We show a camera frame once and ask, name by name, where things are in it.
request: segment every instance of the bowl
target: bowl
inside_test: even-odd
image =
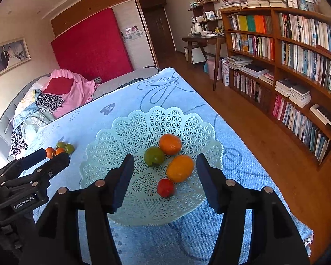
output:
[[[167,165],[174,158],[166,156],[157,168],[148,167],[143,159],[147,148],[158,146],[165,133],[177,135],[182,141],[180,154],[194,162],[203,153],[212,167],[222,169],[223,146],[215,140],[214,128],[196,113],[185,115],[181,109],[153,107],[148,113],[136,110],[127,117],[117,118],[110,129],[103,129],[86,148],[87,160],[80,165],[81,188],[121,165],[125,155],[134,156],[135,166],[122,206],[108,217],[126,226],[164,225],[195,210],[205,194],[196,171],[175,185],[175,195],[164,199],[157,194],[160,179],[167,178]]]
[[[205,36],[206,34],[212,34],[212,31],[202,31],[201,36]]]

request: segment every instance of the desk leg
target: desk leg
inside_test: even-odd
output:
[[[205,53],[204,46],[201,45],[201,44],[199,44],[199,46],[200,46],[201,52],[203,53],[203,55],[204,55],[204,57],[205,57],[205,60],[207,61],[207,55],[206,55],[206,53]]]
[[[192,58],[192,42],[191,41],[188,41],[188,50],[189,50],[188,63],[191,63],[191,58]]]
[[[222,45],[222,39],[216,39],[216,60],[214,64],[213,90],[216,90],[218,68],[220,65],[221,45]]]

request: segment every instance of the wooden floor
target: wooden floor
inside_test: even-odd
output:
[[[316,166],[291,139],[259,109],[221,81],[212,81],[188,65],[179,52],[159,60],[160,67],[175,68],[231,126],[281,190],[292,213],[314,231],[311,264],[331,242],[331,164],[318,172]]]

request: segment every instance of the orange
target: orange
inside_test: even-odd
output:
[[[161,136],[160,149],[168,155],[175,155],[181,150],[181,140],[176,135],[166,133]]]
[[[47,147],[45,151],[47,152],[47,158],[53,158],[55,156],[55,149],[52,147]]]
[[[190,156],[176,156],[167,166],[167,177],[174,183],[183,182],[194,170],[194,162]]]
[[[56,149],[55,155],[58,155],[59,153],[62,153],[62,152],[66,152],[65,149],[63,149],[62,147],[58,147]]]

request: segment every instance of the wooden desk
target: wooden desk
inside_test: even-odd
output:
[[[221,55],[221,45],[226,43],[225,36],[215,36],[215,37],[202,37],[202,36],[190,36],[190,37],[183,37],[181,38],[184,42],[188,42],[188,49],[189,49],[189,59],[188,63],[191,63],[192,57],[192,42],[198,42],[202,53],[205,56],[207,61],[207,56],[204,50],[204,47],[209,45],[216,45],[216,60],[214,64],[214,80],[213,80],[213,90],[216,90],[217,84],[217,76],[218,76],[218,68],[220,64],[220,55]]]

